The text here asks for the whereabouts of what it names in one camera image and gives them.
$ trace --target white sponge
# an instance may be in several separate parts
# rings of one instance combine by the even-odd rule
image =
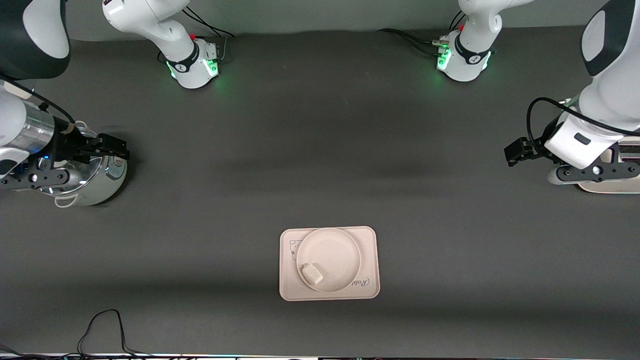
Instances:
[[[313,264],[304,264],[302,266],[302,275],[313,285],[318,285],[323,279],[322,273]]]

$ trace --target electric cable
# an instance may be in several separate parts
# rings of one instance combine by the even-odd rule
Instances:
[[[227,41],[229,40],[229,37],[225,37],[225,45],[222,46],[222,56],[220,56],[220,61],[225,59],[225,56],[227,55]]]
[[[415,42],[419,42],[419,43],[421,43],[421,44],[429,44],[429,45],[431,45],[431,41],[430,41],[430,40],[424,40],[424,39],[421,39],[421,38],[419,38],[419,37],[415,37],[415,36],[413,36],[413,35],[411,35],[411,34],[407,33],[406,31],[402,31],[402,30],[398,30],[398,29],[392,29],[392,28],[384,28],[384,29],[380,29],[380,30],[378,30],[378,31],[382,31],[382,32],[385,32],[385,33],[394,33],[394,34],[398,34],[398,35],[400,35],[401,37],[407,37],[407,38],[410,38],[411,40],[413,40],[413,41],[415,41]]]
[[[39,359],[39,360],[54,360],[54,359],[64,359],[67,356],[72,356],[75,355],[75,353],[68,353],[62,356],[47,356],[47,355],[40,355],[40,354],[21,354],[20,352],[15,351],[14,349],[6,346],[6,345],[2,345],[0,344],[0,350],[4,351],[4,352],[8,352],[10,354],[16,355],[16,357],[12,357],[11,359],[21,359],[21,360],[28,360],[28,359]]]
[[[64,115],[67,120],[69,120],[70,123],[75,123],[76,121],[74,120],[74,118],[71,116],[71,114],[69,114],[68,112],[66,112],[63,108],[61,108],[60,106],[58,106],[55,102],[47,99],[46,97],[38,94],[37,92],[30,90],[28,88],[26,88],[25,86],[22,86],[20,84],[18,84],[18,82],[14,81],[12,78],[10,78],[9,76],[3,74],[2,72],[0,72],[0,79],[6,81],[7,83],[17,87],[18,89],[25,91],[35,97],[37,97],[38,99],[46,102],[47,104],[51,105],[51,107],[53,107],[54,109],[60,111],[60,113],[62,113],[62,115]]]
[[[593,120],[590,117],[587,117],[551,98],[548,97],[539,97],[535,100],[533,100],[530,105],[529,108],[527,109],[527,136],[529,137],[529,141],[531,141],[531,143],[533,144],[533,147],[536,149],[536,151],[538,152],[538,154],[543,155],[544,157],[548,158],[548,159],[552,159],[553,157],[549,156],[545,151],[542,151],[542,149],[540,148],[540,146],[538,145],[538,143],[536,142],[536,139],[533,137],[533,132],[531,130],[531,113],[533,111],[533,108],[535,107],[536,104],[538,104],[539,102],[548,102],[549,104],[555,106],[556,108],[559,108],[560,110],[564,110],[566,112],[568,112],[569,114],[585,121],[588,122],[591,125],[600,127],[602,129],[605,130],[609,130],[612,131],[613,133],[618,133],[621,135],[627,135],[627,136],[640,136],[640,131],[629,131],[629,130],[624,130],[624,129],[620,129],[618,127],[614,127],[614,126],[610,126],[607,124],[604,124],[602,122],[599,122],[597,120]]]
[[[120,326],[120,347],[122,348],[122,351],[124,351],[127,354],[132,355],[134,357],[137,357],[136,353],[150,355],[150,354],[148,354],[146,352],[135,350],[135,349],[132,349],[132,348],[127,346],[127,339],[125,337],[124,327],[122,325],[122,317],[120,317],[120,312],[117,309],[103,310],[103,311],[101,311],[101,312],[99,312],[99,313],[97,313],[96,315],[93,316],[91,321],[89,321],[89,325],[87,325],[87,327],[86,327],[86,331],[84,332],[84,335],[82,335],[80,340],[78,340],[78,344],[76,345],[77,353],[78,354],[84,354],[83,351],[82,351],[82,345],[84,343],[84,339],[86,339],[87,335],[89,335],[89,332],[91,332],[91,326],[93,325],[93,321],[96,318],[98,318],[98,316],[100,316],[100,315],[102,315],[104,313],[108,313],[110,311],[113,311],[118,316],[118,324]]]
[[[427,40],[423,40],[421,38],[417,38],[405,31],[401,31],[401,30],[397,30],[397,29],[389,29],[389,28],[385,28],[385,29],[380,29],[378,31],[382,31],[385,33],[394,33],[399,35],[401,38],[403,38],[405,41],[407,41],[412,47],[414,47],[416,50],[420,51],[423,54],[432,56],[433,53],[424,50],[423,48],[419,47],[418,44],[416,44],[415,42],[421,43],[421,44],[429,44],[431,45],[430,41]]]
[[[461,17],[460,19],[458,19],[458,22],[456,22],[456,24],[453,26],[453,28],[451,28],[452,30],[457,28],[458,25],[460,24],[460,22],[466,17],[466,15],[464,15],[463,17]]]
[[[186,7],[187,10],[189,10],[196,18],[194,18],[193,16],[191,16],[191,14],[189,14],[187,11],[183,10],[182,12],[185,13],[188,17],[192,18],[193,20],[195,20],[196,22],[201,23],[204,26],[207,26],[209,29],[211,29],[212,31],[214,31],[216,34],[218,34],[218,36],[221,36],[220,33],[218,33],[219,31],[222,33],[226,33],[231,37],[236,37],[235,35],[233,35],[232,33],[228,32],[227,30],[223,30],[220,28],[216,28],[215,26],[209,25],[209,23],[207,23],[206,21],[204,21],[203,18],[201,18],[198,13],[196,13],[195,11],[193,11],[190,7]]]
[[[460,16],[461,13],[462,13],[462,10],[458,11],[456,16],[453,17],[453,20],[451,20],[451,23],[449,24],[449,30],[453,30],[453,27],[454,27],[453,23],[456,22],[456,19]]]
[[[207,25],[204,21],[202,20],[198,20],[196,18],[193,17],[193,15],[191,15],[190,13],[186,12],[185,10],[182,11],[185,15],[187,15],[188,17],[192,18],[195,22],[202,24],[204,26],[207,26],[209,29],[211,29],[214,33],[216,33],[216,35],[218,35],[219,37],[221,37],[222,35],[220,35],[220,33],[218,33],[212,26]]]

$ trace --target black bracket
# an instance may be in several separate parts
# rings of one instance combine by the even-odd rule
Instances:
[[[80,149],[81,155],[88,156],[117,156],[121,159],[129,159],[127,142],[107,134],[98,134],[96,138],[87,140],[87,146]]]
[[[509,167],[514,167],[521,161],[535,160],[543,157],[542,154],[536,152],[533,144],[527,138],[519,138],[511,143],[511,145],[505,147],[504,155]]]
[[[40,170],[32,161],[28,167],[19,165],[0,180],[2,190],[36,190],[42,187],[64,185],[69,181],[69,172],[64,169]]]
[[[609,148],[611,151],[612,163],[606,163],[599,157],[587,168],[582,170],[571,165],[563,165],[556,170],[556,176],[560,181],[566,183],[592,181],[601,183],[607,180],[631,179],[640,175],[640,166],[633,162],[618,162],[620,146],[614,144]]]
[[[509,146],[504,148],[504,155],[507,159],[507,163],[509,167],[514,167],[519,164],[521,161],[525,160],[535,160],[540,159],[542,157],[551,158],[554,163],[561,163],[561,160],[551,154],[548,150],[545,149],[544,144],[553,136],[553,134],[562,126],[558,126],[558,120],[560,116],[556,117],[554,120],[551,120],[545,127],[544,132],[542,132],[542,136],[533,140],[538,145],[538,148],[542,151],[546,151],[547,154],[540,154],[536,151],[536,147],[533,142],[528,138],[519,138],[516,141],[512,142]]]

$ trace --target white plate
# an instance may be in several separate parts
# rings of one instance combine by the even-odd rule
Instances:
[[[360,271],[351,285],[332,293],[309,287],[300,276],[297,255],[302,240],[315,229],[288,229],[280,235],[280,296],[286,301],[363,300],[373,299],[380,292],[378,246],[376,232],[368,226],[339,227],[351,235],[360,251]]]
[[[323,293],[340,291],[351,285],[360,271],[360,249],[356,241],[344,231],[327,227],[307,235],[298,249],[296,265],[302,280],[313,290]],[[305,264],[314,264],[323,280],[310,284],[302,274]]]

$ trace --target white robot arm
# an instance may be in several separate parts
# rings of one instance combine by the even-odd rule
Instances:
[[[502,30],[499,13],[534,0],[458,0],[460,10],[468,15],[463,30],[455,29],[440,37],[448,42],[437,69],[451,79],[472,81],[486,68],[491,46]]]
[[[189,0],[104,0],[102,12],[117,30],[153,41],[178,83],[195,89],[218,75],[218,50],[215,44],[191,38],[182,24],[169,19],[188,4]]]
[[[589,22],[582,36],[582,57],[593,82],[579,96],[583,115],[622,130],[640,127],[640,2],[613,0]],[[563,114],[562,126],[545,147],[578,169],[588,167],[622,140],[580,118]]]
[[[582,36],[582,57],[593,77],[578,97],[547,126],[541,138],[520,138],[505,148],[509,166],[523,160],[553,159],[561,166],[551,171],[555,184],[623,181],[640,175],[640,167],[624,162],[619,142],[627,136],[640,136],[640,1],[610,0],[589,21]]]
[[[67,207],[77,203],[86,185],[83,204],[106,200],[124,180],[126,142],[91,132],[84,122],[75,122],[64,109],[19,83],[55,78],[67,68],[65,1],[0,1],[0,33],[0,189],[40,190],[52,196],[66,192],[74,202],[63,206],[56,197],[56,204]],[[32,94],[44,103],[29,102]],[[49,113],[48,106],[67,119]],[[94,164],[111,160],[117,164],[105,171],[108,180],[92,176]]]

